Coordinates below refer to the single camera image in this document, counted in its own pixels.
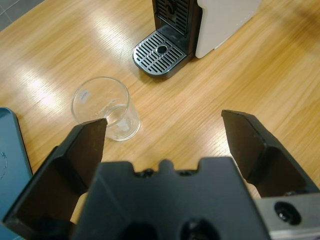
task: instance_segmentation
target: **glass cup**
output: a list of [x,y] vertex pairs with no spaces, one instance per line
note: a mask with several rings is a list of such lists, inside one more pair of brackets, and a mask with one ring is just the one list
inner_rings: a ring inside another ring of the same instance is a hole
[[112,77],[98,76],[84,82],[73,96],[71,112],[79,124],[106,118],[105,137],[115,141],[131,139],[140,128],[128,89]]

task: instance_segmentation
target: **metal plate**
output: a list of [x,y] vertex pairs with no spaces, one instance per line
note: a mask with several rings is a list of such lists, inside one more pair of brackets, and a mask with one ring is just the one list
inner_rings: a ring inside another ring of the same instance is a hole
[[[275,212],[276,203],[288,203],[301,215],[301,223],[290,225]],[[319,240],[320,194],[303,194],[256,199],[255,204],[273,240]]]

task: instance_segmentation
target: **screw hole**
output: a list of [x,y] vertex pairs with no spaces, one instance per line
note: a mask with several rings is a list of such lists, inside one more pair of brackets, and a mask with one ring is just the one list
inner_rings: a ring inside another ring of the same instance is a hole
[[203,219],[192,219],[182,227],[181,240],[219,240],[217,231]]
[[182,177],[190,177],[197,173],[196,170],[178,170],[176,173]]
[[279,201],[274,205],[274,210],[277,216],[290,225],[299,225],[302,221],[300,213],[297,209],[290,203]]
[[142,172],[137,172],[135,175],[139,178],[147,179],[151,178],[155,174],[155,171],[151,168],[148,168]]

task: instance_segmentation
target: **floor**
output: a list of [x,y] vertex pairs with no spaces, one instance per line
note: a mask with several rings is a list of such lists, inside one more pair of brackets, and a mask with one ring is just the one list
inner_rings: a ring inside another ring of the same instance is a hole
[[44,0],[0,0],[0,31]]

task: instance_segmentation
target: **white machine panel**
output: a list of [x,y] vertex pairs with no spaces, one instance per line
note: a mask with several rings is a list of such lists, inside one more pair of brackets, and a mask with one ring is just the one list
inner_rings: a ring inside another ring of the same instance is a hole
[[262,0],[197,0],[203,9],[195,56],[218,48],[257,12]]

